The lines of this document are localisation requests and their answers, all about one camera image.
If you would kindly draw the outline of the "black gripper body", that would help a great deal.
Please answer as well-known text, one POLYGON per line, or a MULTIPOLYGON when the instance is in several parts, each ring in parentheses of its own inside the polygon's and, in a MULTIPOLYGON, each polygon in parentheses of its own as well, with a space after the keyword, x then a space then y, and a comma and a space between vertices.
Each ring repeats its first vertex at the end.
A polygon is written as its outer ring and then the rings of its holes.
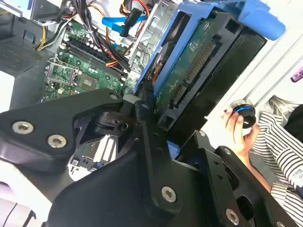
POLYGON ((209 168, 222 160, 201 150, 192 166, 163 150, 131 152, 64 189, 49 227, 215 227, 209 168))

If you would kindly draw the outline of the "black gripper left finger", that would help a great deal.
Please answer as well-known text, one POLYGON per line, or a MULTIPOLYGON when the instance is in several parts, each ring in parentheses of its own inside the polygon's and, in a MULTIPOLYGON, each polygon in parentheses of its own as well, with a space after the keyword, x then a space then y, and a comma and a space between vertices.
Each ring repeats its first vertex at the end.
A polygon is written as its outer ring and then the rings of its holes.
POLYGON ((77 147, 106 134, 118 138, 117 159, 131 152, 169 152, 154 119, 152 91, 144 89, 140 100, 130 103, 102 88, 2 113, 0 157, 45 175, 59 174, 77 147))

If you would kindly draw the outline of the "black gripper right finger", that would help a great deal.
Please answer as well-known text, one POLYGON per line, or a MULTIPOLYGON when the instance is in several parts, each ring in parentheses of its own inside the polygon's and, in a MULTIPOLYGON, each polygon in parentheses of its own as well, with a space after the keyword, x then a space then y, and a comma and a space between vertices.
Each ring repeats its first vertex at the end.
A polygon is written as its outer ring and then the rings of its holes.
POLYGON ((226 146, 214 149, 195 131, 181 148, 179 160, 199 171, 206 183, 206 210, 214 209, 219 227, 295 227, 261 183, 226 146))

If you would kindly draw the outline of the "person's hand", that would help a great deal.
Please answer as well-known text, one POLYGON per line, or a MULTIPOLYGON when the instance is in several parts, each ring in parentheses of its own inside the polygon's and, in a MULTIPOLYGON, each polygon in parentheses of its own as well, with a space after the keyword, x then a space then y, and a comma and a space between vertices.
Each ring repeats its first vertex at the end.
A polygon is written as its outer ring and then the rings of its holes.
POLYGON ((250 133, 243 135, 244 118, 236 112, 233 112, 231 107, 224 111, 222 116, 223 129, 227 136, 228 147, 240 159, 249 159, 249 151, 251 150, 260 128, 257 124, 251 127, 250 133))

